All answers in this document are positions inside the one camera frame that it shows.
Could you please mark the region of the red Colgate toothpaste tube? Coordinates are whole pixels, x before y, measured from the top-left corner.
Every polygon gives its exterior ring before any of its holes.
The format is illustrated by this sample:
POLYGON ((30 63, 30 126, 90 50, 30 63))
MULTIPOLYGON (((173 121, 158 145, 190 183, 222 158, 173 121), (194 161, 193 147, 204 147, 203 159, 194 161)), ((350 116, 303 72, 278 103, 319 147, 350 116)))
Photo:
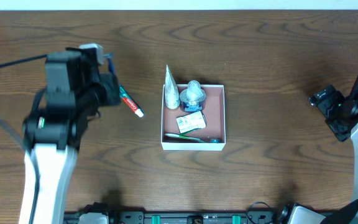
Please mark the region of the red Colgate toothpaste tube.
POLYGON ((144 112, 140 106, 131 98, 128 92, 124 89, 122 85, 119 85, 120 97, 121 100, 140 118, 144 117, 144 112))

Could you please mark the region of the blue disposable razor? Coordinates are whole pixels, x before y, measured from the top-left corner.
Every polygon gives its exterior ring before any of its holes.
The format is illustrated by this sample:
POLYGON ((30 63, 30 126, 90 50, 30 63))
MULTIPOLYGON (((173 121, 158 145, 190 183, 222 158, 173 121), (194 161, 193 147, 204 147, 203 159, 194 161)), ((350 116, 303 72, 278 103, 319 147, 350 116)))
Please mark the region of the blue disposable razor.
POLYGON ((114 64, 113 64, 113 54, 104 54, 103 57, 107 60, 108 63, 108 71, 116 76, 114 64))

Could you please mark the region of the white Pantene conditioner tube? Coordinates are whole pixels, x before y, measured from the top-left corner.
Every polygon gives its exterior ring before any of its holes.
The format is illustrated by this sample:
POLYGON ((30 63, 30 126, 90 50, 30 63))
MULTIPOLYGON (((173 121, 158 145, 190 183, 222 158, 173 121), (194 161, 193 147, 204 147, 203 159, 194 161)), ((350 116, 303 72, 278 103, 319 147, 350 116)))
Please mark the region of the white Pantene conditioner tube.
POLYGON ((175 110, 180 105, 180 94, 173 75, 166 65, 165 88, 164 88, 165 106, 170 110, 175 110))

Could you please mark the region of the green white toothbrush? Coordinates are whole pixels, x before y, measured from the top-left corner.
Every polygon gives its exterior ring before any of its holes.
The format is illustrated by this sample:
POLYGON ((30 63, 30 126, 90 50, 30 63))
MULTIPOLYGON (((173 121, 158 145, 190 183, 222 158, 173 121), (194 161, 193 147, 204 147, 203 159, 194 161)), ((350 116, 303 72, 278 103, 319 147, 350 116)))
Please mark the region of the green white toothbrush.
POLYGON ((175 133, 165 133, 164 136, 168 138, 184 139, 184 140, 194 141, 198 143, 221 143, 220 139, 210 139, 209 142, 206 142, 200 138, 190 137, 190 136, 185 136, 182 134, 175 134, 175 133))

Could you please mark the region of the green Dettol soap bar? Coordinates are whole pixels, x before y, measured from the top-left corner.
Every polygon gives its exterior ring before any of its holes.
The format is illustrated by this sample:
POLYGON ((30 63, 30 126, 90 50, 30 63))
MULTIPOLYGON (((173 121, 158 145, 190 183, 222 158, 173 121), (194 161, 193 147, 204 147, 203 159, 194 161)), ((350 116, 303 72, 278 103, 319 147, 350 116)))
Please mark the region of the green Dettol soap bar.
POLYGON ((176 119, 180 134, 189 133, 196 129, 204 129, 206 120, 201 111, 197 111, 176 119))

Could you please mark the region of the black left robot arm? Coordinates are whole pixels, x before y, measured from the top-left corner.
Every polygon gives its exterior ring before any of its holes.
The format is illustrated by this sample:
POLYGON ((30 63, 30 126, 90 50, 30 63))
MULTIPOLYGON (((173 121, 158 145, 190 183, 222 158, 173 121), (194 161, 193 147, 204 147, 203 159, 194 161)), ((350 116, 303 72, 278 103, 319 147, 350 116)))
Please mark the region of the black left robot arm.
POLYGON ((100 73, 103 47, 83 44, 48 54, 46 88, 23 122, 25 187, 20 223, 62 223, 81 137, 99 108, 121 102, 113 72, 100 73))

